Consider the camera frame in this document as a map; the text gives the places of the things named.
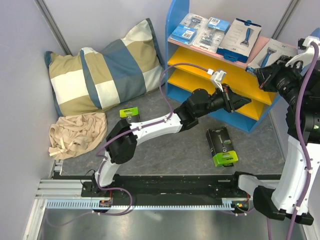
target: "crumpled fabric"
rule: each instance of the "crumpled fabric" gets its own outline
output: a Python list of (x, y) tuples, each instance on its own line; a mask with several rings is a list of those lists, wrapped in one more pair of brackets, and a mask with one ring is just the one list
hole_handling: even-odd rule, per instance
[(55, 160), (75, 158), (95, 149), (107, 133), (105, 113), (59, 117), (49, 130), (49, 155)]

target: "cable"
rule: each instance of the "cable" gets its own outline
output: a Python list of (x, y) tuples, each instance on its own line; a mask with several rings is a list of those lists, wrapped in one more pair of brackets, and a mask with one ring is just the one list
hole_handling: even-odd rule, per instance
[[(300, 145), (302, 147), (302, 151), (305, 157), (305, 161), (306, 161), (306, 169), (307, 170), (311, 170), (311, 160), (310, 160), (310, 156), (307, 150), (307, 146), (304, 142), (304, 138), (302, 135), (302, 131), (301, 131), (301, 125), (300, 125), (300, 113), (301, 113), (301, 106), (302, 106), (302, 100), (304, 97), (304, 93), (305, 90), (307, 88), (307, 84), (308, 81), (311, 77), (311, 74), (316, 66), (318, 57), (319, 57), (319, 47), (315, 42), (311, 42), (310, 43), (311, 46), (313, 46), (314, 48), (314, 56), (312, 58), (312, 61), (310, 63), (310, 67), (304, 77), (304, 80), (302, 82), (300, 91), (299, 91), (299, 95), (298, 95), (298, 99), (297, 99), (297, 103), (296, 103), (296, 110), (295, 110), (295, 128), (296, 128), (296, 133), (300, 142)], [(311, 181), (311, 173), (309, 173), (308, 171), (306, 171), (306, 179), (305, 179), (305, 184), (302, 190), (302, 193), (296, 203), (296, 208), (294, 208), (293, 213), (292, 213), (292, 217), (291, 217), (291, 221), (290, 221), (290, 225), (289, 225), (289, 229), (288, 229), (288, 233), (286, 235), (286, 240), (290, 240), (291, 239), (291, 235), (294, 229), (294, 224), (295, 224), (295, 220), (296, 220), (296, 216), (298, 213), (297, 207), (299, 208), (308, 192), (308, 188), (310, 185), (310, 181)]]
[(247, 211), (245, 211), (245, 210), (242, 210), (239, 206), (235, 206), (237, 209), (239, 209), (241, 212), (243, 212), (243, 213), (247, 213), (248, 211), (249, 211), (249, 209), (250, 209), (250, 201), (246, 201), (245, 202), (245, 204), (247, 204), (248, 203), (248, 210)]
[[(167, 105), (169, 106), (169, 109), (170, 109), (170, 113), (169, 113), (169, 116), (167, 117), (167, 119), (170, 119), (170, 118), (171, 118), (171, 116), (174, 114), (174, 110), (173, 110), (170, 102), (168, 101), (166, 95), (165, 95), (164, 92), (162, 91), (162, 87), (161, 87), (161, 86), (162, 86), (162, 79), (163, 79), (165, 73), (166, 73), (169, 69), (174, 68), (174, 67), (179, 66), (179, 65), (187, 65), (187, 66), (195, 67), (195, 68), (201, 69), (201, 70), (203, 70), (203, 71), (205, 71), (205, 72), (208, 72), (208, 69), (206, 69), (206, 68), (204, 68), (204, 67), (202, 67), (202, 66), (198, 66), (198, 65), (195, 65), (195, 64), (192, 64), (192, 63), (186, 63), (186, 62), (173, 64), (173, 65), (169, 66), (168, 68), (166, 68), (166, 69), (162, 72), (162, 74), (161, 74), (161, 76), (160, 76), (160, 79), (159, 79), (159, 90), (160, 90), (160, 93), (161, 93), (163, 99), (165, 100), (165, 102), (167, 103)], [(150, 127), (150, 126), (153, 126), (153, 125), (156, 125), (156, 124), (160, 124), (160, 123), (163, 123), (163, 122), (165, 122), (164, 119), (159, 120), (159, 121), (155, 121), (155, 122), (151, 122), (151, 123), (148, 123), (148, 124), (145, 124), (145, 125), (142, 125), (141, 128)], [(139, 130), (139, 129), (136, 127), (136, 128), (130, 129), (130, 130), (128, 130), (128, 131), (125, 131), (125, 132), (123, 132), (123, 133), (115, 136), (114, 138), (110, 139), (110, 140), (109, 140), (108, 142), (106, 142), (101, 148), (99, 148), (99, 150), (98, 150), (97, 153), (96, 153), (96, 156), (97, 156), (97, 157), (105, 158), (106, 156), (105, 156), (105, 155), (102, 155), (102, 154), (100, 154), (100, 153), (101, 153), (101, 151), (103, 151), (110, 143), (112, 143), (113, 141), (117, 140), (118, 138), (121, 138), (121, 137), (124, 136), (124, 135), (127, 135), (127, 134), (132, 133), (132, 132), (137, 131), (137, 130)]]
[(254, 207), (251, 208), (250, 210), (248, 210), (247, 212), (244, 212), (244, 213), (234, 213), (232, 211), (221, 211), (221, 212), (224, 213), (224, 214), (235, 215), (237, 217), (237, 216), (247, 216), (247, 214), (253, 212), (253, 210), (255, 210)]
[[(176, 63), (176, 64), (173, 64), (171, 66), (169, 66), (168, 68), (166, 68), (161, 76), (160, 76), (160, 79), (159, 79), (159, 89), (160, 89), (160, 93), (162, 95), (162, 97), (164, 98), (165, 102), (168, 104), (169, 106), (169, 109), (170, 109), (170, 113), (169, 113), (169, 116), (167, 117), (167, 119), (170, 119), (171, 116), (174, 114), (174, 111), (173, 111), (173, 108), (171, 106), (171, 104), (169, 103), (168, 99), (166, 98), (164, 92), (162, 91), (162, 79), (165, 75), (165, 73), (169, 70), (169, 69), (172, 69), (174, 68), (175, 66), (179, 66), (179, 65), (187, 65), (187, 66), (192, 66), (192, 67), (195, 67), (195, 68), (198, 68), (198, 69), (201, 69), (201, 70), (204, 70), (205, 72), (208, 72), (208, 69), (204, 68), (204, 67), (201, 67), (201, 66), (198, 66), (198, 65), (195, 65), (195, 64), (191, 64), (191, 63), (186, 63), (186, 62), (183, 62), (183, 63)], [(156, 121), (156, 122), (152, 122), (152, 123), (148, 123), (148, 124), (145, 124), (145, 125), (142, 125), (141, 128), (146, 128), (146, 127), (149, 127), (149, 126), (153, 126), (153, 125), (156, 125), (156, 124), (160, 124), (160, 123), (163, 123), (165, 120), (159, 120), (159, 121)], [(130, 208), (132, 207), (132, 203), (133, 203), (133, 198), (132, 198), (132, 195), (130, 194), (130, 192), (124, 188), (121, 188), (121, 187), (102, 187), (100, 185), (100, 175), (101, 175), (101, 170), (104, 166), (104, 164), (106, 163), (106, 156), (105, 155), (102, 155), (100, 154), (101, 151), (103, 151), (110, 143), (112, 143), (113, 141), (117, 140), (118, 138), (121, 138), (122, 136), (124, 135), (127, 135), (129, 133), (132, 133), (134, 131), (138, 130), (138, 128), (134, 128), (134, 129), (131, 129), (131, 130), (128, 130), (128, 131), (125, 131), (117, 136), (115, 136), (114, 138), (110, 139), (108, 142), (106, 142), (99, 150), (98, 152), (96, 153), (96, 156), (97, 157), (103, 157), (104, 160), (102, 161), (98, 171), (97, 171), (97, 174), (98, 174), (98, 177), (97, 177), (97, 185), (99, 187), (99, 189), (103, 190), (103, 191), (110, 191), (110, 194), (112, 192), (112, 190), (120, 190), (120, 191), (123, 191), (123, 192), (126, 192), (130, 198), (130, 204), (129, 204), (129, 207), (127, 209), (125, 209), (124, 211), (122, 212), (119, 212), (119, 213), (103, 213), (103, 212), (94, 212), (94, 211), (88, 211), (88, 212), (85, 212), (77, 217), (75, 217), (74, 219), (71, 219), (70, 221), (66, 222), (66, 223), (63, 223), (63, 224), (60, 224), (60, 225), (55, 225), (55, 224), (52, 224), (51, 222), (49, 222), (49, 219), (48, 219), (48, 212), (45, 214), (45, 221), (46, 223), (53, 227), (53, 228), (61, 228), (61, 227), (64, 227), (70, 223), (72, 223), (73, 221), (76, 221), (88, 214), (93, 214), (93, 213), (96, 213), (98, 215), (107, 215), (107, 216), (120, 216), (120, 215), (123, 215), (123, 214), (126, 214)]]
[(267, 217), (266, 218), (266, 225), (268, 228), (268, 240), (272, 240), (272, 236), (271, 236), (271, 222), (270, 219)]
[(65, 223), (63, 223), (63, 224), (55, 225), (55, 224), (52, 224), (52, 223), (49, 221), (48, 212), (46, 212), (46, 213), (45, 213), (45, 222), (46, 222), (50, 227), (52, 227), (52, 228), (62, 228), (62, 227), (64, 227), (64, 226), (66, 226), (66, 225), (74, 222), (75, 220), (78, 220), (78, 219), (80, 219), (80, 218), (82, 218), (82, 217), (84, 217), (84, 216), (86, 216), (86, 215), (93, 214), (93, 213), (94, 213), (93, 211), (86, 211), (86, 212), (80, 214), (79, 216), (71, 219), (70, 221), (67, 221), (67, 222), (65, 222)]
[[(159, 79), (159, 90), (160, 90), (160, 93), (161, 93), (163, 99), (166, 101), (166, 103), (167, 103), (167, 105), (169, 106), (169, 109), (170, 109), (170, 113), (169, 113), (167, 119), (170, 119), (170, 118), (171, 118), (171, 116), (174, 114), (174, 110), (173, 110), (170, 102), (168, 101), (166, 95), (165, 95), (164, 92), (162, 91), (162, 79), (163, 79), (165, 73), (166, 73), (169, 69), (174, 68), (174, 67), (179, 66), (179, 65), (192, 66), (192, 67), (195, 67), (195, 68), (199, 68), (199, 69), (201, 69), (201, 70), (203, 70), (203, 71), (205, 71), (205, 72), (208, 72), (208, 69), (206, 69), (206, 68), (204, 68), (204, 67), (201, 67), (201, 66), (198, 66), (198, 65), (195, 65), (195, 64), (191, 64), (191, 63), (185, 63), (185, 62), (184, 62), (184, 63), (176, 63), (176, 64), (173, 64), (173, 65), (169, 66), (168, 68), (166, 68), (166, 69), (162, 72), (162, 74), (160, 75), (160, 79)], [(150, 126), (154, 126), (154, 125), (157, 125), (157, 124), (160, 124), (160, 123), (164, 123), (165, 121), (166, 121), (166, 119), (162, 119), (162, 120), (159, 120), (159, 121), (155, 121), (155, 122), (151, 122), (151, 123), (148, 123), (148, 124), (145, 124), (145, 125), (141, 125), (140, 127), (141, 127), (141, 129), (143, 129), (143, 128), (150, 127)], [(120, 133), (119, 135), (117, 135), (117, 136), (115, 136), (114, 138), (112, 138), (112, 139), (110, 139), (109, 141), (107, 141), (107, 142), (98, 150), (98, 152), (96, 153), (96, 156), (97, 156), (97, 157), (103, 157), (103, 158), (104, 158), (104, 160), (102, 161), (102, 163), (101, 163), (101, 165), (100, 165), (100, 167), (99, 167), (99, 169), (98, 169), (98, 171), (97, 171), (97, 180), (96, 180), (96, 182), (97, 182), (98, 188), (99, 188), (100, 190), (103, 190), (103, 191), (121, 190), (121, 191), (126, 192), (126, 193), (128, 194), (128, 196), (129, 196), (129, 198), (130, 198), (130, 204), (129, 204), (128, 208), (125, 209), (124, 211), (119, 212), (119, 213), (101, 213), (102, 215), (119, 216), (119, 215), (126, 214), (126, 213), (130, 210), (130, 208), (132, 207), (133, 198), (132, 198), (132, 195), (130, 194), (130, 192), (127, 191), (127, 190), (124, 189), (124, 188), (118, 188), (118, 187), (108, 188), (108, 187), (102, 187), (102, 186), (100, 185), (100, 175), (101, 175), (101, 171), (102, 171), (103, 166), (105, 165), (105, 163), (106, 163), (107, 160), (108, 160), (108, 159), (106, 159), (106, 156), (105, 156), (105, 155), (102, 155), (102, 154), (100, 154), (100, 153), (101, 153), (101, 151), (103, 151), (109, 144), (111, 144), (113, 141), (115, 141), (115, 140), (117, 140), (117, 139), (119, 139), (119, 138), (121, 138), (121, 137), (129, 134), (129, 133), (132, 133), (132, 132), (134, 132), (134, 131), (137, 131), (137, 130), (139, 130), (138, 127), (133, 128), (133, 129), (130, 129), (130, 130), (125, 131), (125, 132), (123, 132), (123, 133)]]
[[(84, 176), (86, 176), (86, 175), (87, 175), (88, 173), (90, 173), (91, 171), (93, 171), (93, 173), (96, 172), (96, 170), (90, 169), (89, 171), (86, 172), (86, 174), (85, 174)], [(82, 187), (85, 187), (85, 185), (83, 184), (83, 182), (81, 181), (81, 179), (80, 179), (80, 183), (81, 183)]]

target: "pillow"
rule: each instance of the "pillow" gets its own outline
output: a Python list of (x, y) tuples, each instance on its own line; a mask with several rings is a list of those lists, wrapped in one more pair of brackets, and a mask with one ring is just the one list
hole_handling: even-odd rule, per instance
[(104, 112), (159, 86), (163, 70), (149, 18), (101, 52), (84, 47), (77, 56), (45, 54), (59, 116)]

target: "green product box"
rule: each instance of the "green product box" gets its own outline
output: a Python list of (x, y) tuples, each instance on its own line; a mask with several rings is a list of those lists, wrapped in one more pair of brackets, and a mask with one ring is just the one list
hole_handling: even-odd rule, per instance
[(216, 167), (232, 167), (238, 161), (237, 153), (225, 126), (208, 129), (206, 138)]
[(120, 113), (120, 118), (126, 119), (128, 123), (140, 122), (140, 115), (137, 107), (121, 109), (119, 113)]

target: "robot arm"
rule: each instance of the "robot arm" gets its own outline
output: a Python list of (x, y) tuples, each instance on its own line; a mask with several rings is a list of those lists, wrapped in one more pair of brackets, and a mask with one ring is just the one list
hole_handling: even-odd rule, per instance
[(211, 112), (224, 109), (231, 113), (251, 102), (251, 99), (234, 93), (227, 84), (215, 85), (217, 88), (212, 95), (204, 89), (196, 89), (171, 116), (166, 114), (149, 121), (131, 124), (125, 119), (120, 120), (107, 136), (107, 142), (122, 133), (137, 130), (124, 134), (106, 147), (106, 162), (100, 173), (95, 173), (96, 185), (101, 187), (110, 185), (120, 165), (133, 158), (139, 144), (161, 135), (189, 130), (199, 123), (198, 118)]
[[(277, 188), (269, 188), (252, 175), (243, 174), (238, 177), (238, 187), (253, 196), (256, 210), (270, 219), (283, 220), (285, 217), (291, 218), (296, 209), (295, 221), (305, 225), (313, 223), (313, 218), (308, 213), (308, 200), (320, 165), (319, 65), (313, 70), (309, 79), (300, 112), (300, 126), (311, 160), (311, 171), (306, 167), (305, 154), (298, 140), (295, 114), (299, 91), (304, 79), (301, 73), (304, 67), (311, 63), (315, 54), (315, 49), (310, 46), (311, 42), (320, 45), (319, 38), (309, 36), (303, 42), (304, 53), (292, 58), (281, 56), (272, 65), (259, 68), (255, 73), (260, 89), (267, 92), (278, 92), (289, 104), (286, 114), (289, 134), (288, 152)], [(301, 205), (297, 206), (305, 188), (307, 171), (311, 174), (310, 183)]]
[[(306, 51), (293, 58), (281, 56), (270, 66), (256, 70), (256, 76), (260, 89), (267, 92), (279, 93), (289, 104), (286, 122), (289, 134), (289, 149), (286, 157), (283, 173), (279, 185), (274, 190), (251, 174), (241, 173), (237, 175), (237, 186), (253, 196), (256, 210), (270, 219), (284, 220), (291, 218), (296, 208), (307, 178), (306, 159), (300, 142), (298, 141), (295, 111), (296, 104), (303, 81), (301, 72), (307, 66), (312, 57), (311, 46), (306, 43)], [(93, 176), (94, 186), (104, 187), (112, 183), (113, 177), (119, 166), (129, 161), (139, 144), (169, 133), (179, 133), (188, 130), (198, 124), (198, 118), (208, 113), (225, 109), (231, 113), (249, 103), (249, 98), (234, 93), (226, 84), (221, 84), (219, 75), (225, 74), (217, 71), (212, 75), (212, 82), (216, 86), (214, 94), (210, 95), (204, 89), (195, 90), (192, 95), (173, 113), (146, 122), (127, 123), (120, 120), (107, 137), (107, 142), (115, 139), (105, 149), (105, 162), (100, 171)], [(307, 144), (312, 167), (312, 175), (305, 199), (297, 212), (295, 221), (300, 224), (311, 225), (312, 216), (308, 213), (308, 198), (320, 165), (320, 71), (315, 70), (307, 86), (303, 106), (301, 109), (301, 129), (304, 142)]]

